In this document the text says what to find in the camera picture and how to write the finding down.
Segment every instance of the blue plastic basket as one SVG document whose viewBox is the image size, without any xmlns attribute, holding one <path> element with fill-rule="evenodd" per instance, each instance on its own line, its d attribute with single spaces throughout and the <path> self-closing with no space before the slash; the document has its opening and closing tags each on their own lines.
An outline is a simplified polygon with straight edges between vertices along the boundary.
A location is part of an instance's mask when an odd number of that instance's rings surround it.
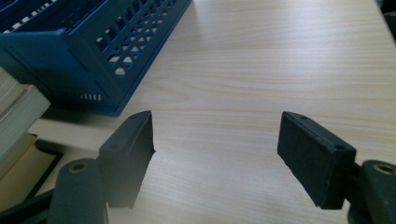
<svg viewBox="0 0 396 224">
<path fill-rule="evenodd" d="M 118 116 L 191 0 L 0 0 L 0 65 L 52 105 Z"/>
</svg>

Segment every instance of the table surface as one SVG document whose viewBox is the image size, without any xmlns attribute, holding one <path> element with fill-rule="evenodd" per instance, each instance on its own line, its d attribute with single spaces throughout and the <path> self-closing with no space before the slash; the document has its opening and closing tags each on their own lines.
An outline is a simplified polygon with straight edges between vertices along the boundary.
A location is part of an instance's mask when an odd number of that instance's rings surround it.
<svg viewBox="0 0 396 224">
<path fill-rule="evenodd" d="M 395 60 L 374 0 L 194 0 L 118 118 L 50 109 L 30 132 L 63 164 L 152 111 L 157 153 L 110 223 L 347 223 L 347 202 L 316 208 L 277 156 L 281 113 L 336 133 L 358 164 L 396 163 Z"/>
</svg>

